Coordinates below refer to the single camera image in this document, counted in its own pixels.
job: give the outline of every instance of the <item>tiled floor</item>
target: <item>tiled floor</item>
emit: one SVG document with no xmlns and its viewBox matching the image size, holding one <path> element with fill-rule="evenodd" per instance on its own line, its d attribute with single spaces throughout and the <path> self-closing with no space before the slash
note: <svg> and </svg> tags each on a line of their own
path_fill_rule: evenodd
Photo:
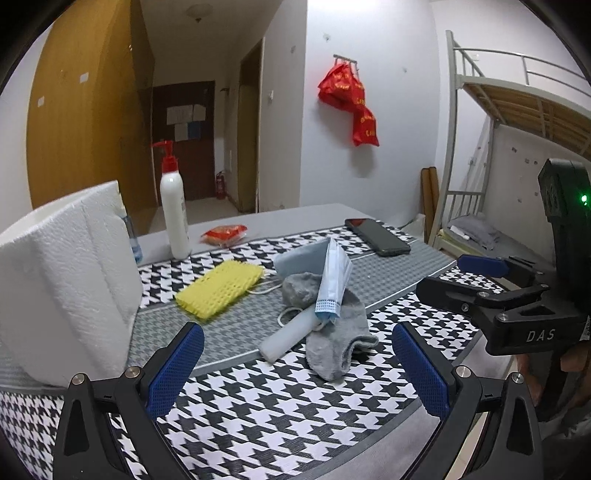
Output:
<svg viewBox="0 0 591 480">
<path fill-rule="evenodd" d="M 187 202 L 187 221 L 189 225 L 235 217 L 238 215 L 240 215 L 240 213 L 236 210 L 236 207 L 228 201 L 228 199 L 218 200 L 210 198 Z M 156 214 L 154 215 L 148 233 L 161 232 L 163 230 L 166 230 L 164 212 L 162 211 L 162 207 L 159 207 L 158 210 L 156 210 Z"/>
</svg>

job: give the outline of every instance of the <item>person's hand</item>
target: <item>person's hand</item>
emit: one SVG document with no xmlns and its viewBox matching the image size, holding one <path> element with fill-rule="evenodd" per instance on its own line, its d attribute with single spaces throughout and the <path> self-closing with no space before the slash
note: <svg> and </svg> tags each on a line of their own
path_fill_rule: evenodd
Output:
<svg viewBox="0 0 591 480">
<path fill-rule="evenodd" d="M 591 342 L 579 342 L 568 350 L 560 359 L 560 369 L 563 372 L 581 372 L 587 361 L 587 352 L 591 348 Z M 534 405 L 540 402 L 543 387 L 540 381 L 530 373 L 530 356 L 522 353 L 515 356 L 517 360 L 517 370 L 525 378 L 525 383 L 530 389 L 531 399 Z M 583 378 L 583 382 L 574 397 L 570 400 L 568 408 L 580 407 L 591 399 L 591 368 Z"/>
</svg>

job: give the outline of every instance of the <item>blue gripper pad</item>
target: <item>blue gripper pad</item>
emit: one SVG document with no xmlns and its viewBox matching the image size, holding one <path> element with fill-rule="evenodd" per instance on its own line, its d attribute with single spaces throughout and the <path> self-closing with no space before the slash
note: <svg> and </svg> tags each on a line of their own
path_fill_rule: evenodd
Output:
<svg viewBox="0 0 591 480">
<path fill-rule="evenodd" d="M 152 420 L 168 414 L 173 408 L 204 346 L 203 329 L 195 323 L 150 384 L 146 411 Z"/>
<path fill-rule="evenodd" d="M 408 333 L 405 323 L 397 324 L 392 331 L 392 350 L 427 413 L 443 420 L 450 411 L 447 384 Z"/>
<path fill-rule="evenodd" d="M 475 255 L 462 255 L 457 259 L 457 267 L 463 272 L 493 278 L 503 278 L 509 273 L 509 266 L 504 260 Z"/>
</svg>

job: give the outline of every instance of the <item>red pump cap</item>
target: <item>red pump cap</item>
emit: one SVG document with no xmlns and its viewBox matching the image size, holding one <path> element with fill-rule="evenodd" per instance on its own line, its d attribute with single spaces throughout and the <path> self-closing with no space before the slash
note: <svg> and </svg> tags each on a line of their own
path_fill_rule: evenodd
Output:
<svg viewBox="0 0 591 480">
<path fill-rule="evenodd" d="M 164 158 L 162 159 L 162 175 L 165 173 L 171 173 L 178 171 L 178 158 L 173 155 L 173 144 L 172 140 L 164 140 L 157 142 L 153 147 L 164 147 Z"/>
</svg>

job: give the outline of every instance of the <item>smartphone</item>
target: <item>smartphone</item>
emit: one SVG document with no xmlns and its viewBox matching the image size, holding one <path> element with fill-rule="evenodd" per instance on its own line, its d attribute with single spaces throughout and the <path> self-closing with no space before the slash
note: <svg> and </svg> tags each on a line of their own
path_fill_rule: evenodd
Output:
<svg viewBox="0 0 591 480">
<path fill-rule="evenodd" d="M 345 226 L 381 257 L 395 257 L 410 253 L 410 245 L 371 218 L 350 218 L 345 220 Z"/>
</svg>

